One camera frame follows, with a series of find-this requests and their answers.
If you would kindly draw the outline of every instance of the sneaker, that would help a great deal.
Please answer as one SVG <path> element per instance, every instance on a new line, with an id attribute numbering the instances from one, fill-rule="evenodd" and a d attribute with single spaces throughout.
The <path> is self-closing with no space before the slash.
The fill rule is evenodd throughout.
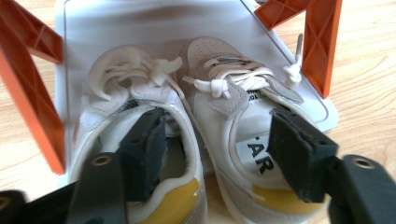
<path id="1" fill-rule="evenodd" d="M 274 108 L 313 123 L 300 107 L 303 98 L 264 64 L 220 39 L 194 39 L 180 56 L 177 83 L 231 215 L 241 223 L 299 223 L 323 208 L 300 201 L 266 152 Z M 292 74 L 288 81 L 293 80 L 300 78 Z"/>
<path id="2" fill-rule="evenodd" d="M 180 66 L 180 58 L 168 62 L 152 59 L 132 46 L 118 47 L 105 52 L 94 63 L 88 80 L 91 88 L 83 90 L 82 112 L 73 137 L 70 182 L 78 179 L 84 161 L 92 154 L 119 152 L 128 145 L 131 129 L 146 128 L 142 116 L 152 112 L 163 122 L 163 131 L 158 132 L 163 132 L 160 134 L 165 150 L 152 158 L 149 153 L 156 152 L 148 152 L 141 159 L 147 169 L 157 170 L 158 174 L 154 178 L 142 177 L 136 183 L 147 195 L 132 192 L 127 205 L 129 223 L 206 222 L 205 184 L 198 145 L 179 99 L 184 97 L 183 92 L 168 76 Z M 120 153 L 122 162 L 127 160 L 125 153 L 128 150 L 124 148 Z M 142 184 L 153 179 L 147 185 Z"/>

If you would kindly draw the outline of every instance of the metal bolt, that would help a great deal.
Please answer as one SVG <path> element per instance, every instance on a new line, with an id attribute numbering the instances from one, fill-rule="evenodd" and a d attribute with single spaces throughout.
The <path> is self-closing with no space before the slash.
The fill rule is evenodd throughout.
<path id="1" fill-rule="evenodd" d="M 91 164 L 94 166 L 103 166 L 111 163 L 112 159 L 108 156 L 100 156 L 92 160 Z"/>
<path id="2" fill-rule="evenodd" d="M 355 165 L 359 166 L 360 168 L 364 168 L 364 169 L 374 169 L 375 165 L 370 162 L 367 161 L 365 159 L 354 159 L 353 163 L 355 163 Z"/>

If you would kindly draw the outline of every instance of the shoe tongue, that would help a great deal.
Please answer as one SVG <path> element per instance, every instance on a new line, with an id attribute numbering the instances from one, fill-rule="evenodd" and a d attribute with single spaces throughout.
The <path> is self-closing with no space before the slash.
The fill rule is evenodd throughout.
<path id="1" fill-rule="evenodd" d="M 270 132 L 271 111 L 281 105 L 259 91 L 248 91 L 249 104 L 238 123 L 236 141 L 243 141 Z"/>

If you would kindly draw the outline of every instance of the black clamp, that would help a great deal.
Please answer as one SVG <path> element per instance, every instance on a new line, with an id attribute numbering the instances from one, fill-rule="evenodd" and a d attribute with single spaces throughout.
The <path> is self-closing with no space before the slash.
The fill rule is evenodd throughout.
<path id="1" fill-rule="evenodd" d="M 396 185 L 377 162 L 357 155 L 339 160 L 338 146 L 295 113 L 275 109 L 268 153 L 297 196 L 308 203 L 332 197 L 332 223 L 396 220 Z"/>

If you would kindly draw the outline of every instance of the black logo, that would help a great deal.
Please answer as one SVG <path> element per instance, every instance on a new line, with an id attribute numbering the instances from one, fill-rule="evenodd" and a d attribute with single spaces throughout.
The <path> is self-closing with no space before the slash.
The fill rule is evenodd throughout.
<path id="1" fill-rule="evenodd" d="M 132 109 L 134 107 L 137 107 L 138 105 L 139 104 L 137 103 L 136 100 L 129 100 L 117 111 L 117 113 L 120 113 L 120 112 L 125 111 L 125 110 Z"/>
<path id="2" fill-rule="evenodd" d="M 248 100 L 249 100 L 249 101 L 253 101 L 253 100 L 259 99 L 258 94 L 259 94 L 258 91 L 248 91 L 248 92 L 247 92 Z"/>
<path id="3" fill-rule="evenodd" d="M 263 144 L 247 144 L 248 147 L 253 151 L 251 154 L 253 158 L 256 158 L 257 155 L 260 154 L 264 150 L 264 145 Z M 266 156 L 262 159 L 257 159 L 256 160 L 257 165 L 261 165 L 260 167 L 260 173 L 264 174 L 266 170 L 272 170 L 274 169 L 274 163 L 271 161 L 271 158 L 269 156 Z"/>

